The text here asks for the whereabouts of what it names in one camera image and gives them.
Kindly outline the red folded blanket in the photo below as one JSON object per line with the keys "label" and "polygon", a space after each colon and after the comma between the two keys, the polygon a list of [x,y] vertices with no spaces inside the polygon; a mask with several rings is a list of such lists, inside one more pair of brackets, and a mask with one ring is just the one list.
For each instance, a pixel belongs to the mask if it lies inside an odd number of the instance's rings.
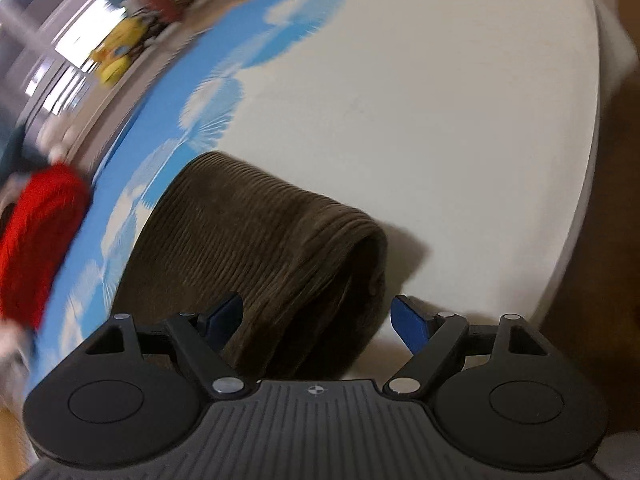
{"label": "red folded blanket", "polygon": [[72,167],[35,172],[1,237],[1,316],[36,330],[70,244],[91,203]]}

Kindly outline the yellow plush toys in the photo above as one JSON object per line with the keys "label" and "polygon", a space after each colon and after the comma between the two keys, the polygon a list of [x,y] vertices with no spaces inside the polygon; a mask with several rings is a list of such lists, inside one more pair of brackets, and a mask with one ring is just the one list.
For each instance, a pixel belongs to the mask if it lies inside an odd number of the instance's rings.
{"label": "yellow plush toys", "polygon": [[132,64],[131,52],[142,44],[147,30],[141,18],[124,18],[91,51],[89,58],[96,63],[96,76],[102,86],[114,86],[122,78]]}

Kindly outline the dark brown corduroy pants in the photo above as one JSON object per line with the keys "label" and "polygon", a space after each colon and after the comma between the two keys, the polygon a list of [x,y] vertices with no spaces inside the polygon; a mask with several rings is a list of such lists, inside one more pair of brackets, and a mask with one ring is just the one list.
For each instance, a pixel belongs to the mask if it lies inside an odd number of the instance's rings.
{"label": "dark brown corduroy pants", "polygon": [[235,292],[224,359],[257,379],[336,379],[380,327],[387,238],[363,211],[209,152],[156,204],[118,284],[114,312],[151,325]]}

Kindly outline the blue white patterned bedsheet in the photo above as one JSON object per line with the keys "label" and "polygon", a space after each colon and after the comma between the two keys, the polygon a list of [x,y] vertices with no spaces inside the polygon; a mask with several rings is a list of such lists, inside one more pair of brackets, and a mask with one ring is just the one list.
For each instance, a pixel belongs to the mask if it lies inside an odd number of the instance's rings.
{"label": "blue white patterned bedsheet", "polygon": [[378,220],[390,295],[540,323],[580,223],[599,78],[593,0],[244,1],[99,168],[30,379],[106,320],[164,189],[211,150]]}

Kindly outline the dark teal shark plush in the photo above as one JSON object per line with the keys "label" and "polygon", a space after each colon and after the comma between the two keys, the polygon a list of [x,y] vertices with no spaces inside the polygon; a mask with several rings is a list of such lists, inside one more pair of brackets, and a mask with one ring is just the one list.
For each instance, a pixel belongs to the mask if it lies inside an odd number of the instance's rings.
{"label": "dark teal shark plush", "polygon": [[0,180],[4,184],[12,174],[29,174],[49,166],[46,156],[36,148],[24,148],[26,128],[18,125],[1,147]]}

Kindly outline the window with railing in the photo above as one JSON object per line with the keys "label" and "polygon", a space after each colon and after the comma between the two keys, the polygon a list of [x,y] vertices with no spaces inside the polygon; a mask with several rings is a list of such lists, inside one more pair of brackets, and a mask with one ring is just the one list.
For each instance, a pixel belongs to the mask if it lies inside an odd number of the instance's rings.
{"label": "window with railing", "polygon": [[108,0],[1,0],[1,125],[35,96],[43,114],[77,102],[91,51],[124,17]]}

